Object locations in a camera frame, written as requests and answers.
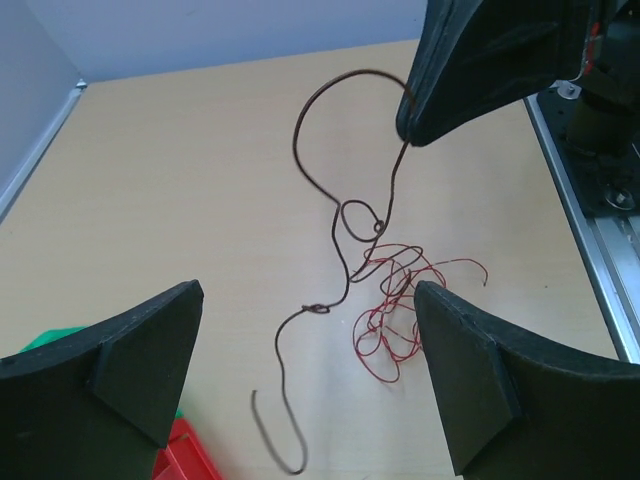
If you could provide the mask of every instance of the brown string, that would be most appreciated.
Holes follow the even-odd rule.
[[[362,273],[362,271],[367,267],[367,265],[369,264],[369,260],[371,258],[371,255],[373,255],[373,252],[375,250],[375,246],[378,244],[378,241],[380,240],[380,238],[382,237],[382,235],[384,235],[384,233],[387,231],[387,228],[389,227],[389,221],[391,220],[391,213],[393,211],[393,203],[395,200],[395,185],[396,185],[396,176],[398,174],[398,169],[400,168],[400,164],[402,163],[402,159],[404,158],[405,153],[407,152],[407,148],[409,147],[409,141],[405,141],[402,144],[402,147],[400,148],[400,152],[398,153],[398,156],[396,158],[396,161],[393,165],[393,170],[391,171],[391,182],[390,182],[390,192],[389,192],[389,203],[387,206],[387,213],[384,216],[384,220],[382,220],[380,217],[378,217],[378,215],[376,214],[375,210],[366,202],[362,201],[362,200],[358,200],[358,199],[352,199],[352,200],[346,200],[344,202],[340,201],[335,195],[333,195],[331,192],[329,192],[329,190],[327,190],[326,188],[324,188],[322,185],[320,185],[310,174],[309,172],[307,172],[307,170],[305,169],[304,165],[302,164],[301,160],[300,160],[300,154],[298,152],[298,142],[299,142],[299,137],[300,137],[300,130],[302,128],[302,123],[304,122],[305,117],[307,116],[307,114],[309,113],[309,110],[311,109],[312,105],[315,103],[316,100],[318,100],[318,98],[324,94],[327,90],[329,90],[331,87],[335,86],[336,84],[343,82],[344,80],[347,80],[349,78],[352,77],[356,77],[356,76],[360,76],[360,75],[373,75],[376,77],[383,77],[386,78],[388,80],[391,80],[393,82],[395,82],[396,84],[398,84],[405,92],[405,94],[407,95],[407,98],[409,99],[410,105],[411,105],[411,112],[414,111],[415,109],[415,99],[413,94],[411,93],[411,90],[409,89],[408,85],[403,82],[402,80],[400,80],[398,77],[396,77],[395,75],[392,75],[390,73],[381,71],[381,70],[375,70],[375,69],[360,69],[360,70],[352,70],[350,72],[346,72],[343,73],[342,75],[339,75],[337,77],[335,77],[334,79],[328,81],[327,83],[325,83],[322,87],[320,87],[310,98],[309,100],[307,100],[307,102],[305,103],[304,107],[302,107],[302,110],[300,111],[300,115],[298,116],[298,120],[296,122],[296,126],[295,129],[293,130],[293,140],[292,140],[292,153],[293,153],[293,158],[296,162],[296,165],[298,167],[298,169],[300,170],[300,173],[302,173],[302,175],[307,179],[307,181],[313,185],[313,187],[315,187],[316,190],[318,190],[323,196],[325,196],[326,198],[328,198],[329,200],[331,200],[335,206],[336,206],[336,210],[335,213],[333,215],[333,221],[331,223],[331,240],[333,242],[333,246],[335,247],[335,251],[336,254],[338,255],[338,258],[340,259],[340,263],[342,264],[342,268],[344,271],[344,277],[345,277],[345,286],[344,286],[344,292],[342,294],[342,296],[332,302],[332,303],[327,303],[327,304],[320,304],[320,303],[316,303],[313,305],[303,305],[300,310],[298,310],[297,312],[293,313],[291,316],[289,316],[286,320],[284,320],[280,326],[278,327],[278,329],[276,330],[276,334],[274,337],[274,350],[276,353],[276,357],[278,359],[278,364],[280,365],[280,392],[282,394],[282,401],[284,403],[285,409],[287,411],[287,414],[289,416],[289,419],[291,421],[291,426],[293,427],[293,431],[296,434],[296,437],[298,438],[298,441],[300,442],[300,448],[302,450],[302,462],[300,464],[300,467],[297,469],[291,468],[289,465],[287,465],[287,463],[282,459],[282,457],[280,456],[280,454],[276,451],[275,446],[273,445],[273,441],[271,440],[271,437],[269,435],[269,433],[267,432],[267,429],[264,425],[264,422],[262,421],[262,418],[260,417],[260,413],[258,412],[258,407],[257,407],[257,391],[253,390],[251,392],[251,412],[253,414],[253,419],[256,422],[256,425],[258,427],[258,430],[260,432],[260,436],[262,437],[262,441],[264,442],[267,451],[269,452],[269,455],[271,456],[271,458],[273,459],[273,461],[278,465],[278,467],[285,473],[287,473],[288,475],[300,475],[302,472],[305,471],[305,469],[307,468],[307,463],[309,461],[309,448],[307,446],[307,442],[304,438],[304,435],[302,433],[302,430],[300,429],[300,426],[298,425],[298,421],[296,419],[295,414],[293,413],[293,409],[291,408],[291,405],[289,404],[289,398],[287,396],[287,386],[286,386],[286,371],[285,371],[285,366],[284,366],[284,361],[282,360],[282,354],[280,353],[280,335],[282,334],[282,331],[284,330],[284,328],[295,318],[299,317],[300,315],[302,315],[305,312],[309,312],[309,313],[315,313],[317,315],[326,315],[328,313],[331,312],[331,309],[333,309],[334,307],[337,307],[338,305],[340,305],[341,303],[343,303],[346,299],[347,296],[349,295],[349,290],[351,288],[351,284],[352,283],[358,283],[361,282],[362,280],[364,280],[365,278],[367,278],[369,275],[366,275],[362,278],[358,278],[358,276]],[[351,226],[349,225],[349,222],[347,220],[346,214],[345,214],[345,210],[347,207],[349,207],[350,205],[360,205],[362,207],[364,207],[370,214],[371,217],[374,220],[373,223],[373,235],[371,237],[360,237],[359,235],[357,235],[354,230],[351,228]],[[338,243],[338,239],[336,236],[336,231],[337,231],[337,227],[338,227],[338,222],[342,221],[342,225],[345,227],[346,231],[349,233],[349,235],[356,241],[361,242],[361,243],[367,243],[367,244],[372,244],[372,247],[370,247],[367,252],[365,252],[364,255],[364,261],[362,262],[362,264],[360,265],[360,267],[358,267],[358,269],[352,273],[349,274],[349,265],[346,261],[346,259],[344,258],[344,254],[342,253],[342,249],[340,248],[340,244]]]

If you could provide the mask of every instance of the wall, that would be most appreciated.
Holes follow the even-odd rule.
[[[24,0],[0,1],[0,219],[4,192],[79,78]]]
[[[27,0],[87,81],[417,38],[426,0]]]

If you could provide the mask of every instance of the red string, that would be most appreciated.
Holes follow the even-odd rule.
[[[388,255],[377,257],[376,254],[382,253],[383,250]],[[409,258],[400,262],[398,259],[404,254],[409,255]],[[376,307],[365,310],[353,324],[353,349],[364,368],[373,377],[383,383],[396,383],[400,380],[400,365],[422,350],[416,320],[413,321],[410,333],[405,334],[390,325],[391,317],[396,309],[415,312],[412,299],[418,277],[431,273],[442,287],[447,288],[445,276],[436,267],[455,262],[470,262],[482,269],[484,272],[482,283],[486,286],[489,272],[484,265],[471,258],[454,258],[431,263],[425,257],[422,247],[402,243],[388,243],[370,247],[365,250],[364,258],[366,266],[354,279],[354,283],[369,278],[385,266],[388,267],[388,273],[380,282],[380,291],[384,296],[383,301]],[[395,367],[395,374],[383,376],[369,364],[368,361],[381,351],[386,352],[387,357],[391,360]]]

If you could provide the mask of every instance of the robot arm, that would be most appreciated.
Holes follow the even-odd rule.
[[[409,75],[417,110],[410,116],[403,98],[398,133],[414,146],[428,145],[556,80],[580,80],[600,97],[637,107],[637,76],[617,65],[609,75],[596,62],[607,47],[622,70],[617,46],[638,55],[633,8],[640,10],[638,0],[430,0]],[[638,62],[629,63],[637,69]]]

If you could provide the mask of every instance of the beige tabletop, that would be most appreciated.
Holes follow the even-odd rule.
[[[329,238],[332,205],[290,154],[298,110],[329,78],[357,67],[406,77],[415,43],[398,43],[93,84],[0,225],[0,356],[40,332],[87,325],[182,280],[205,291],[182,406],[225,477],[282,478],[258,437],[260,390],[284,455],[272,336],[303,303],[343,288]],[[308,168],[341,197],[383,210],[400,146],[397,86],[351,80],[323,97],[302,133]],[[385,238],[417,243],[450,288],[559,342],[614,356],[524,106],[503,108],[409,151]],[[361,246],[345,241],[353,263]],[[386,386],[351,345],[357,315],[380,302],[357,286],[330,316],[286,330],[289,388],[311,449],[306,478],[453,477],[426,362]],[[410,314],[403,313],[406,322]],[[377,360],[379,368],[388,359]]]

